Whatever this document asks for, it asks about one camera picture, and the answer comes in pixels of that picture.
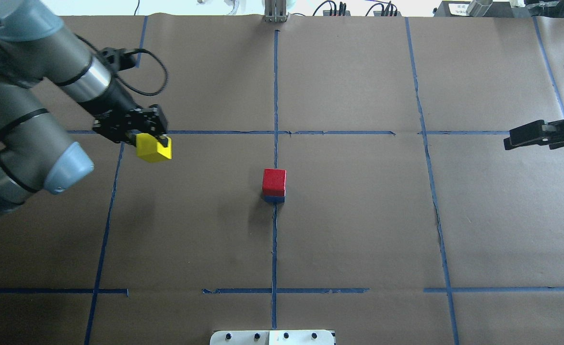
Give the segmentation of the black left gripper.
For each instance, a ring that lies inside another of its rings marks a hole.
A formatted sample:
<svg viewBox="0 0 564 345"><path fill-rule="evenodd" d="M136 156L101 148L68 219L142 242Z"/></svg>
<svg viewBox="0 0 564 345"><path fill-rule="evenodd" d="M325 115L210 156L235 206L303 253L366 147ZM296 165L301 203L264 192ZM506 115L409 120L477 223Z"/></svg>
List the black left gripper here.
<svg viewBox="0 0 564 345"><path fill-rule="evenodd" d="M138 105L118 81L112 81L107 89L92 100L92 129L115 143L124 142L137 146L137 134L155 137L163 147L168 147L168 121L158 104L148 107Z"/></svg>

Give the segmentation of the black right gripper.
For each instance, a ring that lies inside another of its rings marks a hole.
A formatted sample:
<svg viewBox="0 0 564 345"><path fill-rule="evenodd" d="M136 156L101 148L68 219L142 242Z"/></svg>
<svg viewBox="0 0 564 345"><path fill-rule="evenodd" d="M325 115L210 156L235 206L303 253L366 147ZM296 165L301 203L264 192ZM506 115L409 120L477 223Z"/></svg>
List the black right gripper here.
<svg viewBox="0 0 564 345"><path fill-rule="evenodd" d="M556 136L564 136L564 119L549 123L550 126L556 127ZM529 146L548 146L550 150L556 150L564 147L564 140L541 140L547 137L551 130L545 120L536 120L519 127L515 127L509 131L509 138L504 139L504 149L514 150L519 147ZM512 139L535 139L521 144L512 144Z"/></svg>

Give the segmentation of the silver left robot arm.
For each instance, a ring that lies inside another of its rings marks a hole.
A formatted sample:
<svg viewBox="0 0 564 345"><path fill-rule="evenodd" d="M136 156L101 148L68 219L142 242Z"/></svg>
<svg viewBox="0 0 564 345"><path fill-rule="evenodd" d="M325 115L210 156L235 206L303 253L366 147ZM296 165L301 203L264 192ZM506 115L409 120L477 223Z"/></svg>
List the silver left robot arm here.
<svg viewBox="0 0 564 345"><path fill-rule="evenodd" d="M94 163L32 88L49 80L93 116L92 130L134 146L157 163L172 158L159 105L138 105L119 75L143 48L95 48L43 2L0 0L0 218L41 190L58 195L94 170Z"/></svg>

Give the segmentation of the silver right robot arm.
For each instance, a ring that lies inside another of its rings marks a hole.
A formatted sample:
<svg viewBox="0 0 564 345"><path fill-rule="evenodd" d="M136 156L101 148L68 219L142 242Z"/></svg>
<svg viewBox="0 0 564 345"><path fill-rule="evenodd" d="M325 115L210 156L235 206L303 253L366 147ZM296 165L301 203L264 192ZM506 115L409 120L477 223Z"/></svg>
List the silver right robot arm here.
<svg viewBox="0 0 564 345"><path fill-rule="evenodd" d="M506 150L526 146L564 147L564 50L545 48L540 74L515 85L504 115L510 122Z"/></svg>

